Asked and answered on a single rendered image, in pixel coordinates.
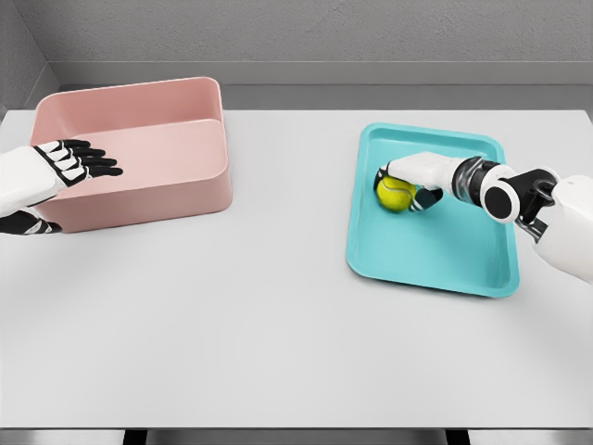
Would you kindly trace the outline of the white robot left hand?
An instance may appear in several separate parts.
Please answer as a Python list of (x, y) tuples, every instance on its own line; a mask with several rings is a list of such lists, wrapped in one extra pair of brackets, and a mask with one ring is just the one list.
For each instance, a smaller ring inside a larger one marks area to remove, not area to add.
[(122, 174), (115, 159), (80, 139), (20, 146), (0, 154), (0, 234), (60, 233), (60, 224), (27, 209), (86, 180)]

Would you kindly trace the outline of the blue tray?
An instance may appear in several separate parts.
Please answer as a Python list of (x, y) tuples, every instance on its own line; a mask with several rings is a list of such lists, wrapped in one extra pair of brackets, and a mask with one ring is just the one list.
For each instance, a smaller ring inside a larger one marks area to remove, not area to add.
[(480, 134), (374, 123), (361, 133), (347, 233), (347, 263), (365, 277), (505, 298), (520, 283), (514, 228), (444, 196), (422, 212), (385, 210), (372, 190), (377, 170), (425, 151), (504, 162), (496, 140)]

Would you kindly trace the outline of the pink basket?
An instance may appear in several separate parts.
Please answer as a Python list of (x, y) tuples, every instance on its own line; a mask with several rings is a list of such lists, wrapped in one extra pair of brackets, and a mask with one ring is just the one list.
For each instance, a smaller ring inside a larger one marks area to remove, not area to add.
[(232, 203), (221, 89), (209, 77), (49, 95), (35, 110), (30, 142), (57, 139), (86, 140), (123, 171), (35, 206), (66, 233), (207, 214)]

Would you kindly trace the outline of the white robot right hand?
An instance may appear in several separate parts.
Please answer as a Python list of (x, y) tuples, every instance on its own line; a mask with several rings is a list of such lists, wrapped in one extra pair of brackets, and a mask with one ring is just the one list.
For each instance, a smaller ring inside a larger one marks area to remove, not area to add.
[(417, 212), (433, 207), (444, 193), (451, 192), (452, 173), (449, 161), (433, 153), (421, 153), (389, 161), (377, 171), (373, 191), (380, 179), (389, 176), (416, 187), (416, 195), (408, 211)]

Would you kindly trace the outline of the yellow tennis ball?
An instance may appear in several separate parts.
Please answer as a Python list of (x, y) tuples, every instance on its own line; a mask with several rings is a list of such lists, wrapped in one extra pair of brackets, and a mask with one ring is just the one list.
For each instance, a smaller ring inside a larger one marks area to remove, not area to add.
[(386, 176), (379, 180), (375, 195), (384, 209), (402, 212), (409, 209), (416, 195), (416, 187), (405, 181)]

